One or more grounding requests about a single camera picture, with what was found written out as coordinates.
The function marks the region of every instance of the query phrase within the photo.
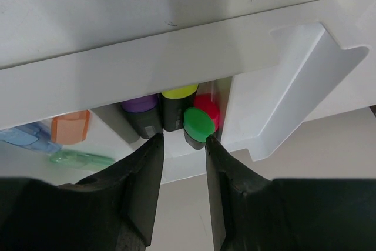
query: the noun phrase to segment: scuff mark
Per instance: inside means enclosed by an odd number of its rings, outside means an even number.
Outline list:
[[[176,24],[174,24],[174,23],[171,22],[171,21],[168,21],[168,22],[166,21],[165,23],[168,24],[169,26],[177,26]]]
[[[204,232],[205,232],[205,235],[207,236],[207,232],[206,232],[205,224],[204,224],[204,221],[203,221],[203,219],[202,219],[200,213],[199,213],[199,216],[200,216],[200,220],[201,220],[201,222],[202,222],[202,225],[204,226]]]

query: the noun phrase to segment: white surface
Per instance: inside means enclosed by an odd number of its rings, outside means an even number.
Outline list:
[[[302,124],[270,158],[252,162],[265,178],[376,178],[376,118],[362,109]],[[162,185],[147,251],[213,250],[206,175]]]
[[[0,68],[307,1],[0,0]],[[337,1],[375,46],[376,0]],[[308,118],[376,104],[375,62],[371,54]]]
[[[0,142],[0,177],[26,176],[61,185],[76,183],[91,174],[51,163],[46,154]]]
[[[315,22],[321,22],[327,32],[321,24],[312,24]],[[170,78],[169,70],[176,60],[164,61],[159,66],[160,58],[154,61],[153,52],[149,52],[153,44],[157,46],[155,50],[164,50],[161,42],[171,36],[174,41],[169,44],[181,45],[181,52],[169,53],[172,54],[171,58],[178,53],[188,58],[188,47],[192,47],[191,51],[196,48],[198,53],[195,56],[207,56],[206,51],[196,44],[198,39],[204,37],[208,31],[217,34],[227,29],[237,34],[233,38],[236,42],[234,46],[241,46],[240,49],[244,51],[240,52],[240,61],[234,61],[234,56],[238,54],[230,52],[231,56],[221,62],[219,59],[208,59],[203,66],[198,61],[189,67],[179,65],[174,72],[178,74],[181,71],[186,76],[180,74]],[[249,41],[253,41],[252,48],[246,49]],[[179,83],[185,85],[196,82],[194,80],[205,81],[204,78],[211,80],[254,70],[255,66],[259,68],[268,65],[264,60],[279,54],[279,65],[233,78],[224,120],[223,145],[229,151],[247,148],[254,160],[260,160],[270,156],[327,94],[363,60],[368,53],[364,45],[366,44],[362,41],[361,34],[336,1],[315,1],[1,70],[1,82],[11,88],[12,92],[3,88],[3,97],[7,103],[0,109],[0,114],[7,123],[19,123],[38,116],[54,115],[54,111],[86,109],[93,105],[173,88],[179,86]],[[148,52],[141,52],[146,46],[150,47]],[[125,56],[129,62],[140,63],[125,65],[121,60],[121,57]],[[114,61],[103,64],[105,57]],[[235,62],[234,65],[228,64],[230,59]],[[51,76],[55,80],[41,80],[33,85],[27,83],[33,79],[33,73],[40,73],[42,70],[55,74]],[[22,82],[31,86],[27,89],[20,88],[17,80],[12,79],[12,74],[22,77]],[[71,85],[65,83],[70,77]],[[151,79],[153,83],[145,86],[145,79]],[[28,104],[30,111],[22,111],[21,104]],[[97,115],[100,116],[97,128],[93,127],[89,132],[90,139],[74,146],[75,149],[118,159],[139,147],[138,143],[137,146],[132,146],[125,142],[126,138],[117,130],[123,128],[119,123],[125,120],[112,109],[109,105],[94,110],[99,111]],[[109,134],[101,130],[100,126],[108,126],[106,130]],[[203,154],[203,150],[196,152],[186,144],[182,132],[167,134],[166,160],[169,165],[163,172],[163,182],[200,174],[203,164],[199,161],[196,163],[196,160],[200,160]]]
[[[281,62],[234,77],[222,137],[229,151],[247,148],[253,160],[270,156],[368,53],[341,50],[320,24],[273,35]]]
[[[343,49],[364,43],[322,0],[3,69],[0,128],[276,65],[270,32],[317,21]]]

